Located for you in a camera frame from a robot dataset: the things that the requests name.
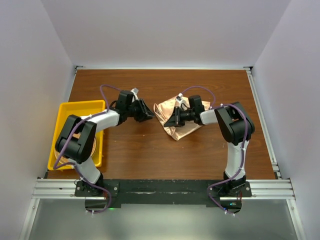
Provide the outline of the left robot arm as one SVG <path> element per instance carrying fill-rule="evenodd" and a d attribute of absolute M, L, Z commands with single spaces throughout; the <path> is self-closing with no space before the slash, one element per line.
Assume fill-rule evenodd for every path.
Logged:
<path fill-rule="evenodd" d="M 138 98 L 136 88 L 121 90 L 117 100 L 101 112 L 87 116 L 69 115 L 55 143 L 59 155 L 53 169 L 58 170 L 66 165 L 73 167 L 88 193 L 92 196 L 106 196 L 103 174 L 91 157 L 96 133 L 119 126 L 128 118 L 141 123 L 154 117 L 155 114 L 145 101 Z"/>

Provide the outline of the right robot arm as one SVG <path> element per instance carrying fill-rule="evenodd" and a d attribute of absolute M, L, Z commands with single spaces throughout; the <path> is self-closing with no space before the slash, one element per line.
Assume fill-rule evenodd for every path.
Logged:
<path fill-rule="evenodd" d="M 217 123 L 227 142 L 227 164 L 223 180 L 212 184 L 210 191 L 220 196 L 235 196 L 246 183 L 246 151 L 255 125 L 239 102 L 222 104 L 206 110 L 199 95 L 188 97 L 188 107 L 183 107 L 182 95 L 176 97 L 178 106 L 164 123 L 165 127 L 183 127 L 186 122 L 199 126 Z"/>

